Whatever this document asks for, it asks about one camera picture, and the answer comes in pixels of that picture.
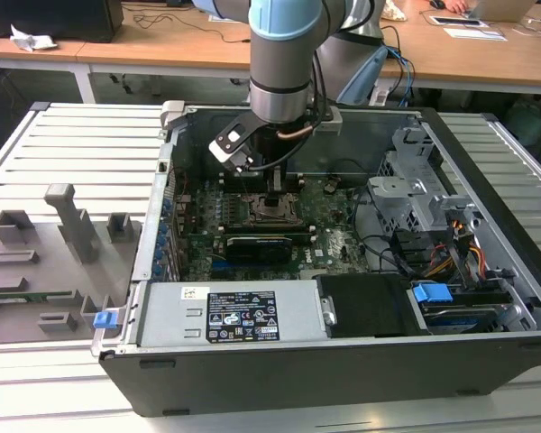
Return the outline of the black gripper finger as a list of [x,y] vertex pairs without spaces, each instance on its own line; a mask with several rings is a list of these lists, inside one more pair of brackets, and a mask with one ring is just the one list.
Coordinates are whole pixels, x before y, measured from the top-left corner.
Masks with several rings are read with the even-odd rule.
[[267,194],[265,198],[266,207],[277,207],[280,199],[284,195],[284,180],[283,169],[277,165],[265,171],[265,179],[267,182]]

